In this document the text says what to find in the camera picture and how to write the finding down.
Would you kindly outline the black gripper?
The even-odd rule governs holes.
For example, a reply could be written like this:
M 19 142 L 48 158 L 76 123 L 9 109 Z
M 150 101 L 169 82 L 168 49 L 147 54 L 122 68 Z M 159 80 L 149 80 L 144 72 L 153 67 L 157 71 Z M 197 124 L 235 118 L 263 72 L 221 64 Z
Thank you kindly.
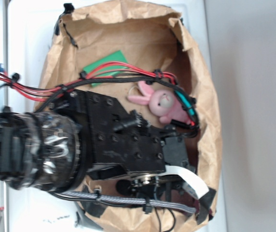
M 185 179 L 168 168 L 194 170 L 185 145 L 185 138 L 192 134 L 181 133 L 174 124 L 154 127 L 136 111 L 104 113 L 89 119 L 93 156 L 89 175 L 93 180 L 162 174 L 175 175 L 180 186 Z

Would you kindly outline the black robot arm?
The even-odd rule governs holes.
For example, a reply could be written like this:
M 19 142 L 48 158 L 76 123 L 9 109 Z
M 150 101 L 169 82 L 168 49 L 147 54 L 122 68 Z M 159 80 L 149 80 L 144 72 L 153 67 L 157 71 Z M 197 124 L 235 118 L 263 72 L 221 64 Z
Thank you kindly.
M 75 91 L 49 111 L 0 113 L 0 180 L 62 193 L 93 180 L 193 171 L 184 136 L 174 126 L 152 126 L 111 96 Z

